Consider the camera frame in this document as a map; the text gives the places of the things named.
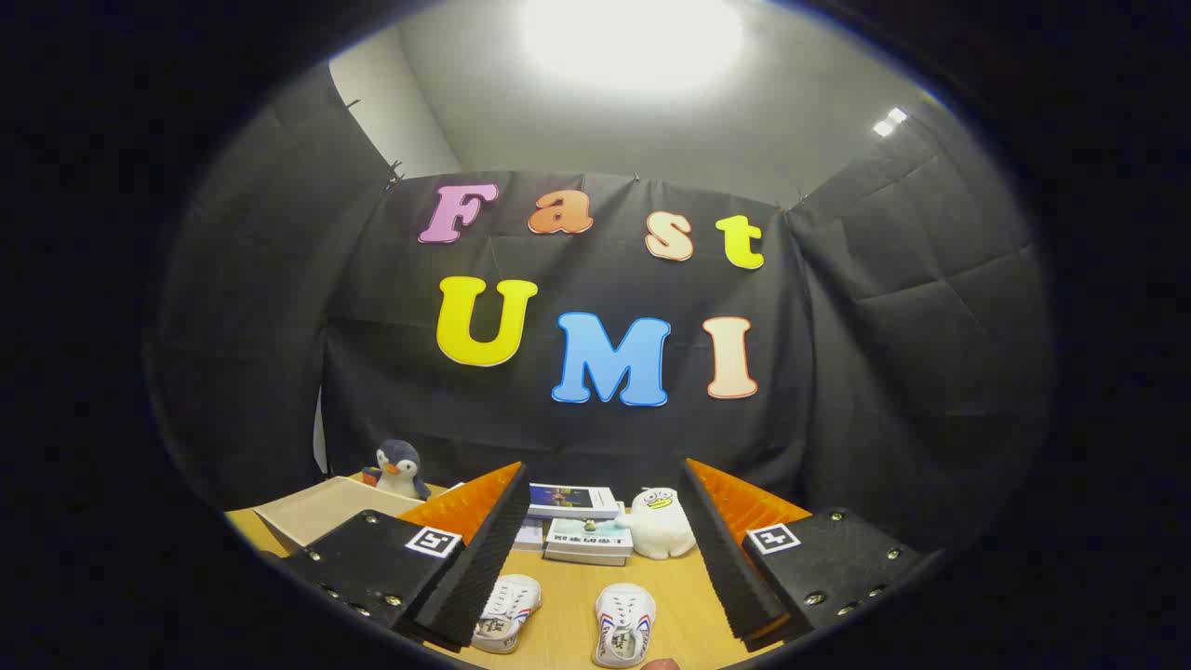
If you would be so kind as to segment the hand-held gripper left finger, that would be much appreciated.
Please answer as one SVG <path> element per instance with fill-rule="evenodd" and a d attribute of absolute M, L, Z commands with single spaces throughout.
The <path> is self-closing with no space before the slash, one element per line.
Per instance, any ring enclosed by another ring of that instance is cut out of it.
<path fill-rule="evenodd" d="M 400 515 L 356 512 L 279 564 L 350 618 L 460 651 L 530 505 L 525 471 L 507 463 Z"/>

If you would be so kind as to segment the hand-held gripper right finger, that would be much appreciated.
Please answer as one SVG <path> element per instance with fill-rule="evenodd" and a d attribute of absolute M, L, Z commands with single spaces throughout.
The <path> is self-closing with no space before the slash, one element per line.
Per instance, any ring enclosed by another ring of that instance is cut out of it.
<path fill-rule="evenodd" d="M 931 565 L 931 556 L 856 512 L 809 512 L 688 459 L 682 506 L 734 637 L 749 651 L 860 618 Z"/>

